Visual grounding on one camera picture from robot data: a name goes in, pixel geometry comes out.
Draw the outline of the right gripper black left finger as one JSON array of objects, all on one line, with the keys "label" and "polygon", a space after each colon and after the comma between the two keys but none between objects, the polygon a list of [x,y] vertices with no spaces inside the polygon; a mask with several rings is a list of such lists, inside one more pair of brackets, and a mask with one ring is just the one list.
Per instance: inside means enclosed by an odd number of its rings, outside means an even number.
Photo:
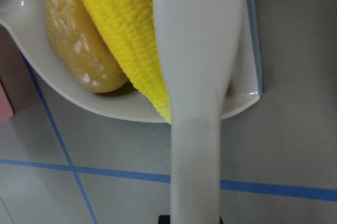
[{"label": "right gripper black left finger", "polygon": [[170,215],[160,215],[158,217],[158,224],[170,224],[171,218]]}]

